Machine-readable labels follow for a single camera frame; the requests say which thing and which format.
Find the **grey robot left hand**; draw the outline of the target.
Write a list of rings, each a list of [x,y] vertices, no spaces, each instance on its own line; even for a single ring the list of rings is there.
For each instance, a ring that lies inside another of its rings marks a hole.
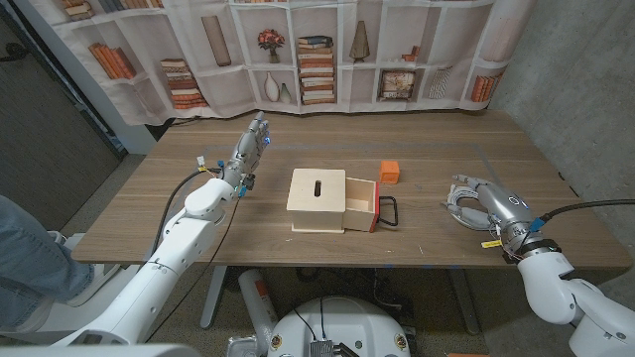
[[[255,172],[265,148],[271,142],[269,122],[264,119],[264,116],[263,111],[256,114],[224,166],[222,179],[236,190],[243,185],[245,178]]]

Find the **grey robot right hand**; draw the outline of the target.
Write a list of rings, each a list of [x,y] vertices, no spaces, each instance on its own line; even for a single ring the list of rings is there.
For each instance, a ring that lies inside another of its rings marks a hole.
[[[448,213],[461,225],[473,230],[495,230],[507,235],[503,244],[507,249],[517,251],[522,243],[528,243],[530,224],[533,221],[528,204],[512,190],[495,182],[455,175],[465,186],[450,187],[444,203]],[[475,198],[486,211],[460,206],[461,198]]]

